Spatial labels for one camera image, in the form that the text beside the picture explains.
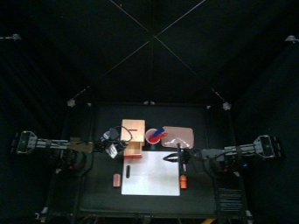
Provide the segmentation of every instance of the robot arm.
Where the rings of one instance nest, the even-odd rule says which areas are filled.
[[[224,150],[201,150],[201,158],[225,161],[228,157],[256,155],[263,159],[280,158],[280,145],[275,136],[259,136],[253,143],[224,147]]]

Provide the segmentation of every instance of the black cable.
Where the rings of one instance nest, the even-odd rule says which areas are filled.
[[[129,136],[131,136],[131,138],[129,138],[129,140],[127,140],[128,142],[133,139],[133,136],[132,136],[132,133],[131,133],[131,131],[128,130],[128,128],[127,127],[124,127],[123,125],[120,125],[120,126],[116,126],[115,128],[112,128],[112,129],[116,129],[116,128],[123,128],[127,132],[128,132],[128,134],[129,134]]]

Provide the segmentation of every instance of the table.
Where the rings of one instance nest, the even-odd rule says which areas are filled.
[[[223,148],[235,143],[229,122],[229,112],[221,107],[199,105],[125,105],[105,104],[92,108],[75,108],[67,120],[64,135],[80,136],[87,140],[99,140],[101,134],[121,123],[123,119],[145,120],[145,129],[163,126],[187,127],[193,131],[193,149]],[[157,151],[176,151],[156,145]],[[123,158],[112,159],[107,153],[93,153],[92,168],[81,180],[68,180],[72,189],[69,196],[53,190],[51,213],[107,217],[136,217],[151,215],[156,218],[209,218],[215,217],[215,194],[212,180],[200,161],[193,161],[187,167],[188,189],[180,196],[139,196],[121,195],[121,188],[113,188],[112,176],[123,171]],[[77,198],[67,200],[73,193]]]

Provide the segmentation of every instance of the black enclosure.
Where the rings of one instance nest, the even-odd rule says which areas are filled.
[[[284,159],[251,163],[241,190],[255,223],[299,223],[298,11],[295,0],[0,1],[0,223],[32,223],[52,189],[53,212],[81,201],[81,214],[129,214],[123,202],[100,210],[108,194],[89,203],[99,164],[80,189],[67,178],[52,187],[47,156],[9,153],[15,132],[91,141],[123,115],[155,123],[164,113],[155,125],[192,126],[200,149],[279,137]],[[185,195],[185,219],[216,215],[211,179],[197,181],[209,190]],[[175,219],[163,203],[129,209]]]

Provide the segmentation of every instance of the orange object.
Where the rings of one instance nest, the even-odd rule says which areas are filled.
[[[181,189],[187,189],[187,176],[185,175],[180,176],[180,186],[181,186]]]
[[[113,187],[120,187],[120,174],[113,175]]]
[[[200,224],[211,224],[216,219],[205,219]]]

